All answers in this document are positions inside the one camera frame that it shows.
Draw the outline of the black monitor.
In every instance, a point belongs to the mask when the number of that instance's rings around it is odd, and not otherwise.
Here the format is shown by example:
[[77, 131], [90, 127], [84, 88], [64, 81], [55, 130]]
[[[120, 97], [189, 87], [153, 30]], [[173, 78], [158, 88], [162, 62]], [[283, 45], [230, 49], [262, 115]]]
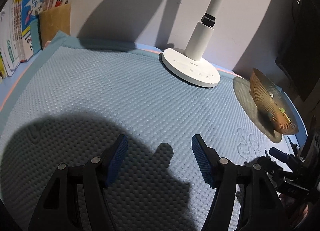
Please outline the black monitor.
[[311, 0], [299, 1], [293, 35], [276, 64], [305, 101], [319, 80], [319, 10]]

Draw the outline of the white desk lamp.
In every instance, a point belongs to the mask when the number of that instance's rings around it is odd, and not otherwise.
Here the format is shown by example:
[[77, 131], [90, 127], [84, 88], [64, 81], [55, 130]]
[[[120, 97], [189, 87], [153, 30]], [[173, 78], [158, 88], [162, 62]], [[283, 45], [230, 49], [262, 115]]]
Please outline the white desk lamp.
[[215, 16], [221, 1], [210, 1], [185, 50], [167, 48], [162, 53], [162, 62], [172, 73], [199, 87], [213, 88], [220, 81], [217, 69], [202, 56], [212, 37]]

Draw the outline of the stack of books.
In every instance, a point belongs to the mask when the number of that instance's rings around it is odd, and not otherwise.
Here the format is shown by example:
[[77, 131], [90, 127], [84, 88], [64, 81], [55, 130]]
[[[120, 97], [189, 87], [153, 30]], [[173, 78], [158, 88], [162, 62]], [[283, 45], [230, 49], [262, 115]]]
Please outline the stack of books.
[[7, 76], [35, 54], [31, 22], [42, 12], [42, 0], [8, 0], [1, 10], [1, 58]]

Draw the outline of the brown pen holder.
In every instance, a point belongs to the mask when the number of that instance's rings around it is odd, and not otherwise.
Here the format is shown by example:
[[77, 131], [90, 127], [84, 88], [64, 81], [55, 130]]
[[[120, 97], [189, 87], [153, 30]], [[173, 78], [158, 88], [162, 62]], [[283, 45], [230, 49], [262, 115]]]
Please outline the brown pen holder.
[[40, 13], [39, 19], [43, 48], [59, 31], [67, 35], [71, 34], [71, 4], [65, 4], [43, 11]]

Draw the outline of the light blue textured mat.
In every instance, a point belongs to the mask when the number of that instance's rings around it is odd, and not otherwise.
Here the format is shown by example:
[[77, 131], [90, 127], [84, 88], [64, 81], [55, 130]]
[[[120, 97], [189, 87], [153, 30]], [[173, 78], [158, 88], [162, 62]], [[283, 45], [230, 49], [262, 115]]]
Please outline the light blue textured mat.
[[238, 165], [274, 146], [237, 100], [232, 75], [199, 88], [133, 44], [58, 33], [1, 110], [1, 196], [17, 224], [28, 229], [60, 163], [83, 165], [120, 134], [129, 148], [105, 191], [120, 230], [202, 228], [215, 191], [197, 165], [194, 135]]

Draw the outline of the amber glass bowl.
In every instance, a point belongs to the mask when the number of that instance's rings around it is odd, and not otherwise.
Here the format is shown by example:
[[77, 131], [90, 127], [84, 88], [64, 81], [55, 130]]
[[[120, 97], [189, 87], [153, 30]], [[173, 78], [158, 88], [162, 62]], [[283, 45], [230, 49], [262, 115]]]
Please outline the amber glass bowl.
[[249, 84], [258, 111], [268, 118], [273, 129], [283, 135], [298, 133], [298, 124], [293, 111], [277, 86], [256, 68], [252, 71]]

